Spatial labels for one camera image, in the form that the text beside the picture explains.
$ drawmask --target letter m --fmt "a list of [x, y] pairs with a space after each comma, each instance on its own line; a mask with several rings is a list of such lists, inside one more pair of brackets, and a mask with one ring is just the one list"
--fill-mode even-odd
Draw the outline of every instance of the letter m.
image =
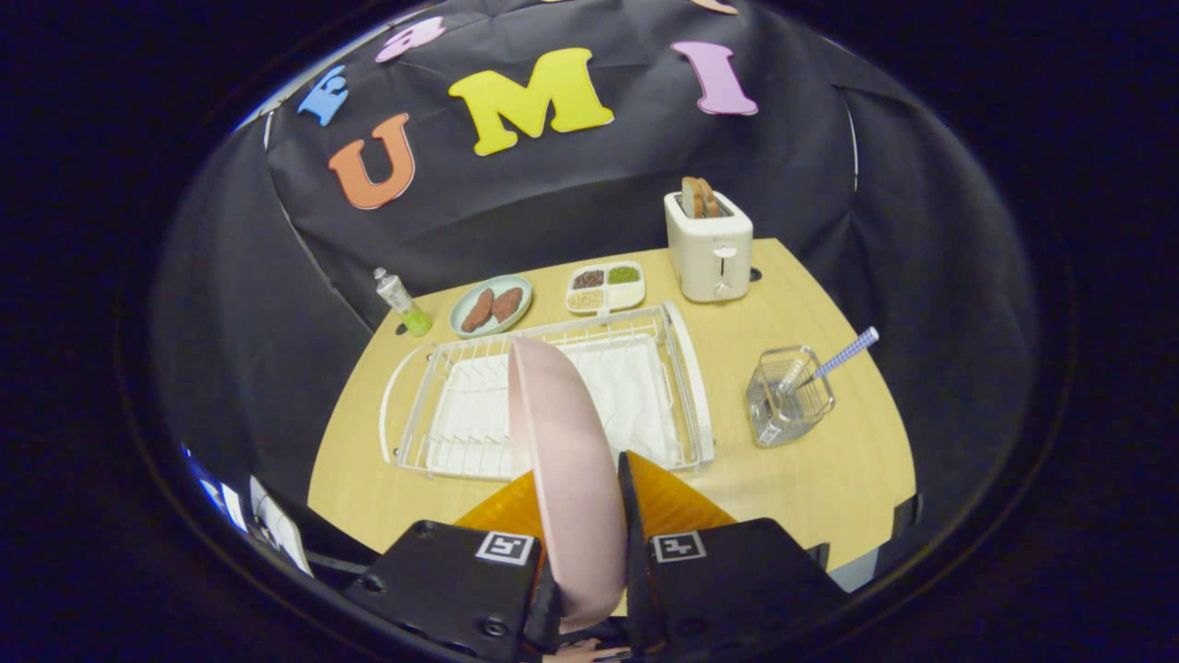
[[545, 53], [532, 70], [528, 87], [493, 71], [482, 71], [450, 86], [452, 97], [467, 101], [479, 132], [475, 153], [492, 155], [516, 144], [515, 132], [503, 129], [502, 117], [533, 138], [545, 130], [548, 104], [556, 112], [553, 129], [560, 132], [610, 124], [614, 113], [598, 101], [586, 63], [588, 48], [561, 48]]

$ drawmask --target bottle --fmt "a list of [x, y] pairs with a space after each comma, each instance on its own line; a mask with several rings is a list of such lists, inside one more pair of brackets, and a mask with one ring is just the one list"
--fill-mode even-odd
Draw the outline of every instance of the bottle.
[[429, 316], [422, 313], [422, 309], [417, 308], [414, 300], [409, 297], [406, 287], [401, 284], [401, 278], [387, 273], [383, 267], [378, 267], [373, 271], [373, 278], [376, 278], [377, 282], [376, 294], [381, 295], [381, 298], [388, 302], [393, 307], [393, 310], [397, 311], [397, 315], [406, 323], [406, 328], [409, 329], [410, 334], [421, 336], [430, 330], [433, 323]]

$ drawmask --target white toaster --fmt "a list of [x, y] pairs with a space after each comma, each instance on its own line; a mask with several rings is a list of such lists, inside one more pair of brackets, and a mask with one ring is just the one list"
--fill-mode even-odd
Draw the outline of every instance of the white toaster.
[[713, 192], [720, 216], [692, 218], [680, 193], [664, 196], [667, 248], [684, 296], [693, 302], [744, 297], [753, 252], [753, 223], [737, 205]]

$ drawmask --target straw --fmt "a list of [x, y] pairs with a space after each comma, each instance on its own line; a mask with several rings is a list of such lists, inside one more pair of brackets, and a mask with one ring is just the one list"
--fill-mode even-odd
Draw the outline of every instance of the straw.
[[875, 327], [869, 327], [868, 330], [865, 330], [863, 334], [861, 334], [859, 337], [856, 339], [854, 343], [851, 343], [847, 348], [843, 348], [843, 350], [839, 352], [839, 354], [835, 355], [834, 357], [831, 357], [830, 360], [828, 360], [826, 363], [824, 363], [823, 366], [821, 366], [818, 368], [818, 370], [815, 372], [815, 378], [822, 378], [822, 376], [826, 375], [828, 373], [830, 373], [831, 370], [834, 370], [836, 367], [838, 367], [841, 363], [843, 363], [843, 362], [848, 361], [849, 359], [856, 356], [857, 354], [859, 354], [862, 350], [867, 349], [869, 346], [871, 346], [876, 341], [880, 341], [880, 339], [881, 339], [881, 335], [880, 335], [878, 332], [876, 332], [876, 328]]

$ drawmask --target letter u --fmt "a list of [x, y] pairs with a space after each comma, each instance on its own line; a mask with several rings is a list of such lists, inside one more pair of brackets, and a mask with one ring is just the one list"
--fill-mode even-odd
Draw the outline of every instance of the letter u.
[[354, 140], [344, 145], [328, 160], [328, 168], [336, 171], [344, 197], [355, 208], [375, 210], [406, 192], [414, 179], [414, 153], [409, 150], [406, 137], [408, 113], [400, 113], [376, 125], [373, 138], [384, 143], [384, 150], [393, 163], [393, 175], [380, 184], [369, 179], [361, 160], [364, 140]]

